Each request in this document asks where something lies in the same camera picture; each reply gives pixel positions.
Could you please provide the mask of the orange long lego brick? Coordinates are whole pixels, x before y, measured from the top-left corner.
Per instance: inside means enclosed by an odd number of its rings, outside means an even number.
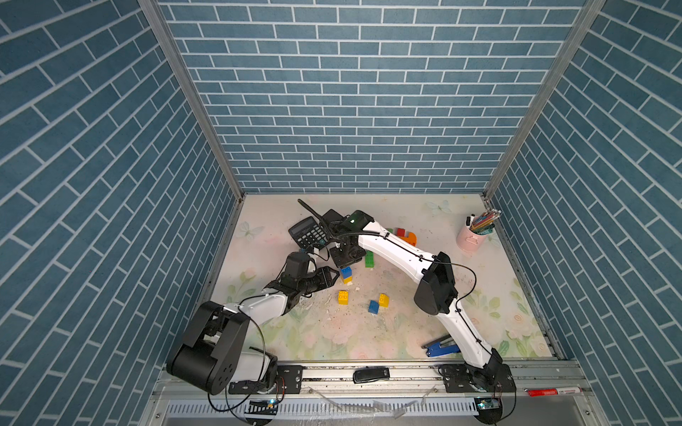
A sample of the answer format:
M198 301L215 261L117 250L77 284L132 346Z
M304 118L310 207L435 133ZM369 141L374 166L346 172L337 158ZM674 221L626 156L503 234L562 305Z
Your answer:
M406 234L402 239L413 247L417 246L417 236L415 234Z

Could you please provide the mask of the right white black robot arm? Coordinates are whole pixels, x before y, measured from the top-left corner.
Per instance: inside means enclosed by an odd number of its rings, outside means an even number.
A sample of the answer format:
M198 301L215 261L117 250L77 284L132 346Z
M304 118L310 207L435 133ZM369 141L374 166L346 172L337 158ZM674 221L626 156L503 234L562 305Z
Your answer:
M483 392L515 392L511 369L499 352L476 329L462 306L450 257L420 250L388 231L363 211L342 216L331 209L321 215L303 200L298 203L312 214L319 234L314 243L326 248L340 269L358 263L371 252L400 269L417 284L415 305L435 317L460 349L472 387Z

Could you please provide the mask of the dark green long lego brick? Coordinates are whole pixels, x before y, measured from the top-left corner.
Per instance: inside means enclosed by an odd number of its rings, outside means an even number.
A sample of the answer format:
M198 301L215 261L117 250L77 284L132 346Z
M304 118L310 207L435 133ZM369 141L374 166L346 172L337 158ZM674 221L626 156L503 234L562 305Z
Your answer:
M374 254L371 251L369 251L369 250L366 251L364 260L365 260L365 267L366 268L372 269L375 267Z

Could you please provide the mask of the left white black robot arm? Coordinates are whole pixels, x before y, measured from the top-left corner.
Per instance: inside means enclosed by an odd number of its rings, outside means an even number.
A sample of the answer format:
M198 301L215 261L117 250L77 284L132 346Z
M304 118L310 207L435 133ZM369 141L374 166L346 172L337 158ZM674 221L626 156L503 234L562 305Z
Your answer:
M262 325L290 312L304 297L329 289L340 272L318 267L309 255L292 252L264 289L240 302L201 304L170 352L166 371L211 396L226 390L266 392L277 381L277 357L245 348L251 330L265 341Z

